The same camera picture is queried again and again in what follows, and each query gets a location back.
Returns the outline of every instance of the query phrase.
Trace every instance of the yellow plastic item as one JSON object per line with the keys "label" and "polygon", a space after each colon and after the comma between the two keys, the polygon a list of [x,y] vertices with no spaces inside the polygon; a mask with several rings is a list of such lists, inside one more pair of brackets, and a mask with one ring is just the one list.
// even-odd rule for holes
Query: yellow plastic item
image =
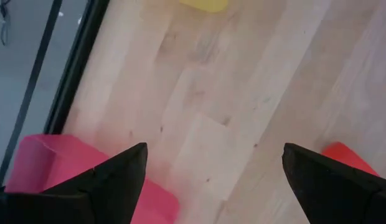
{"label": "yellow plastic item", "polygon": [[207,12],[219,12],[228,5],[228,0],[179,0],[183,4],[192,6]]}

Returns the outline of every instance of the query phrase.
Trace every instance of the cable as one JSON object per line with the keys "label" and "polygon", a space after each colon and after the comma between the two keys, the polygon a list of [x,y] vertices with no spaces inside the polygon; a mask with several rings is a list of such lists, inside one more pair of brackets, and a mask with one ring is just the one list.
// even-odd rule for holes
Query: cable
{"label": "cable", "polygon": [[1,0],[0,3],[0,11],[3,19],[1,29],[1,42],[3,46],[7,45],[7,33],[11,23],[11,16],[9,15],[9,10],[7,9],[7,4],[9,2],[11,2],[11,0]]}

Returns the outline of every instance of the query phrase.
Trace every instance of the hardwood floor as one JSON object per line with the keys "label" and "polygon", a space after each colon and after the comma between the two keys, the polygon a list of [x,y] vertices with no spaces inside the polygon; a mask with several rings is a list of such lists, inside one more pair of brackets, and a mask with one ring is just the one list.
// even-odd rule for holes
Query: hardwood floor
{"label": "hardwood floor", "polygon": [[112,0],[65,133],[147,142],[177,223],[307,223],[285,142],[342,141],[386,178],[386,0]]}

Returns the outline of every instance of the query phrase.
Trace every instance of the black metal frame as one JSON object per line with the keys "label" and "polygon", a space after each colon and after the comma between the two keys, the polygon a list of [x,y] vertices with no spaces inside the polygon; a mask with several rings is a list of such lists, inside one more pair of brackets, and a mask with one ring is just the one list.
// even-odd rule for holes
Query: black metal frame
{"label": "black metal frame", "polygon": [[[44,134],[60,134],[110,0],[89,0],[53,102]],[[11,163],[63,0],[54,0],[24,99],[0,168],[0,186]]]}

